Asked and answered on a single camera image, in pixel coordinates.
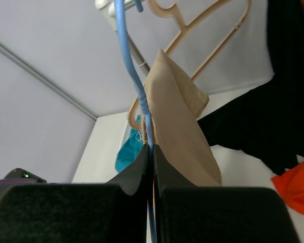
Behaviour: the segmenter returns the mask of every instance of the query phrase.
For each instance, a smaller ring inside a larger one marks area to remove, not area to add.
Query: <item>black device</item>
[[[0,197],[0,242],[146,242],[154,179],[158,243],[299,243],[281,198],[267,188],[196,187],[154,147],[105,184],[10,187]]]
[[[5,176],[5,179],[13,179],[13,178],[32,178],[32,179],[36,179],[37,182],[39,182],[39,183],[46,183],[46,180],[44,180],[43,178],[38,177],[37,175],[34,175],[33,173],[31,173],[27,170],[21,169],[21,168],[16,168],[16,169],[10,171]],[[1,185],[0,186],[0,197],[2,195],[4,195],[11,187],[12,187],[11,185]]]

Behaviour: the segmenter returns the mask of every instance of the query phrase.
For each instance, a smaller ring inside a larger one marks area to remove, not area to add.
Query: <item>beige cloth bag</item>
[[[219,186],[221,173],[196,118],[209,98],[162,50],[144,82],[154,143],[167,161],[197,186]],[[144,119],[141,121],[147,141]]]

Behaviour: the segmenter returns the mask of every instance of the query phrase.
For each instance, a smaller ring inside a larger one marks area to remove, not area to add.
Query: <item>teal fabric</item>
[[[138,116],[136,121],[140,123],[141,117]],[[116,157],[116,164],[115,164],[115,168],[118,172],[121,172],[128,165],[130,165],[130,163],[134,161],[134,159],[140,152],[143,143],[141,141],[138,141],[139,139],[138,132],[139,132],[138,130],[131,129],[130,137],[127,139],[127,141],[124,143],[124,145],[121,147],[120,151],[118,152]]]

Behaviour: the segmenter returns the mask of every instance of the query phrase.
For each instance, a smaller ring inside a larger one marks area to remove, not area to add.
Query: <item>orange cloth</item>
[[[272,182],[285,203],[304,215],[304,162],[273,177]]]

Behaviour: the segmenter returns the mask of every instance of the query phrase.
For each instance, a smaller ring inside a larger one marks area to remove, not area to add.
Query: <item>white wall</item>
[[[23,168],[70,182],[94,121],[0,53],[0,179]]]
[[[163,6],[170,0],[159,0]],[[178,0],[191,20],[215,0]],[[205,20],[174,53],[188,73],[201,63],[241,16],[245,1],[233,0]],[[128,11],[129,33],[152,64],[157,50],[176,35],[172,19],[153,15],[147,1]],[[196,81],[208,93],[263,82],[272,75],[265,47],[267,1],[254,0],[245,24]],[[98,115],[125,111],[135,90],[121,60],[116,34],[94,0],[1,0],[0,41]]]

